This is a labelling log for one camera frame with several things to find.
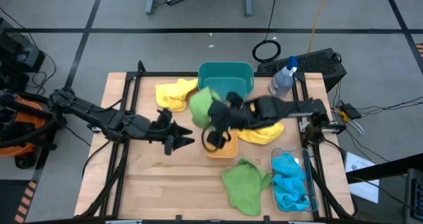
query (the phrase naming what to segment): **orange robot part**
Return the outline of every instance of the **orange robot part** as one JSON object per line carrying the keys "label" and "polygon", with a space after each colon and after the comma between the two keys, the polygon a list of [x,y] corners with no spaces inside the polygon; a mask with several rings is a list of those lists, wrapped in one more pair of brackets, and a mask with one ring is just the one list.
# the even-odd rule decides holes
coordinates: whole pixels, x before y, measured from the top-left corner
{"label": "orange robot part", "polygon": [[[19,96],[17,97],[17,102],[21,104],[25,104],[27,106],[31,106],[39,110],[43,110],[39,104],[35,102],[27,101]],[[34,124],[35,129],[38,129],[44,126],[44,124],[46,124],[47,121],[43,118],[39,118],[34,115],[26,114],[24,112],[18,112],[15,122],[31,123],[31,124]],[[32,143],[26,143],[24,147],[14,146],[14,147],[0,148],[0,157],[16,157],[26,153],[31,153],[34,151],[34,149],[35,149],[35,145]]]}

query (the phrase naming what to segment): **yellow towel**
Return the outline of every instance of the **yellow towel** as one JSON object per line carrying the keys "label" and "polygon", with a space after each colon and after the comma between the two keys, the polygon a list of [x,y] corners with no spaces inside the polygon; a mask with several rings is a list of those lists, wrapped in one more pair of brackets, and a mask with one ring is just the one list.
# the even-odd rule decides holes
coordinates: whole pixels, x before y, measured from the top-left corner
{"label": "yellow towel", "polygon": [[197,87],[198,79],[178,79],[176,83],[156,85],[156,102],[163,108],[182,112],[186,108],[186,95]]}
{"label": "yellow towel", "polygon": [[274,124],[273,126],[257,130],[238,131],[238,137],[251,143],[267,145],[275,140],[283,132],[283,130],[284,125]]}

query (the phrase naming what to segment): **floor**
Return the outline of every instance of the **floor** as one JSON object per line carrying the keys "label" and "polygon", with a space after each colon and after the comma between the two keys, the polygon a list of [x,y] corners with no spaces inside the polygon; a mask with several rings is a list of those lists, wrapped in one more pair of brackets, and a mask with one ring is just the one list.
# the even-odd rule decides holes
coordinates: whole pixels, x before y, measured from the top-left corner
{"label": "floor", "polygon": [[[257,67],[251,50],[264,33],[250,28],[267,27],[272,0],[254,0],[251,17],[244,16],[244,0],[187,0],[172,7],[161,5],[151,16],[144,13],[146,1],[0,0],[0,7],[29,28],[38,46],[56,62],[57,72],[46,84],[46,94],[64,86],[70,72],[77,96],[100,103],[108,73],[134,71],[139,59],[148,71],[197,71],[205,61],[245,61]],[[281,57],[307,52],[320,4],[321,0],[277,0],[272,28],[280,30],[270,37],[281,44]],[[328,30],[317,31],[312,50],[333,48],[341,53],[348,72],[342,80],[344,102],[357,107],[387,106],[421,96],[423,61],[412,46],[423,42],[420,4],[421,0],[327,0],[317,28]],[[163,33],[167,31],[158,28],[187,29]],[[238,29],[189,33],[189,28]],[[272,55],[272,50],[263,48],[259,57]],[[50,60],[44,62],[42,71],[52,73]],[[334,90],[329,93],[330,99],[333,96]],[[421,111],[422,107],[415,106],[368,116],[359,121],[365,135],[353,132],[363,146],[382,157],[400,159],[420,148]],[[84,122],[71,116],[68,122],[91,140]],[[338,138],[343,148],[362,156],[345,133]],[[89,148],[67,130],[59,131],[55,142],[59,147],[47,156],[27,221],[73,216]],[[363,152],[376,163],[384,162]],[[0,167],[1,179],[31,179],[34,174],[34,169],[15,168],[13,159],[0,159]],[[401,177],[381,180],[381,187],[400,199],[404,184]],[[377,205],[356,199],[359,219],[402,220],[401,204],[382,192]]]}

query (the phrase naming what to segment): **blue cloth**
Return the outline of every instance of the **blue cloth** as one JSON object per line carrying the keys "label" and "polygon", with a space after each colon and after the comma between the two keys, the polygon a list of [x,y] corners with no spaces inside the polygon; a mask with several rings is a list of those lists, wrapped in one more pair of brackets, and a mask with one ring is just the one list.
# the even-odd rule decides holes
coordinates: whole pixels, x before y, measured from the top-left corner
{"label": "blue cloth", "polygon": [[282,211],[304,211],[310,206],[303,180],[305,174],[292,155],[272,159],[276,203]]}
{"label": "blue cloth", "polygon": [[283,153],[280,157],[274,157],[272,168],[283,177],[298,177],[302,180],[305,178],[301,167],[296,163],[293,156],[288,153]]}

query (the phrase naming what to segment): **green towel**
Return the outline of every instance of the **green towel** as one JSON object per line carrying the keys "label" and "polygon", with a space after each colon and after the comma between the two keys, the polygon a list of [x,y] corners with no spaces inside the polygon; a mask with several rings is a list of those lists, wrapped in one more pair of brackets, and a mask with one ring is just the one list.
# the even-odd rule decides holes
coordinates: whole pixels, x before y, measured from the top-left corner
{"label": "green towel", "polygon": [[245,215],[261,214],[260,194],[269,187],[272,177],[252,162],[240,159],[238,165],[222,173],[231,206]]}
{"label": "green towel", "polygon": [[206,128],[210,123],[208,111],[213,101],[221,101],[219,95],[209,87],[202,89],[190,99],[192,123],[200,128]]}

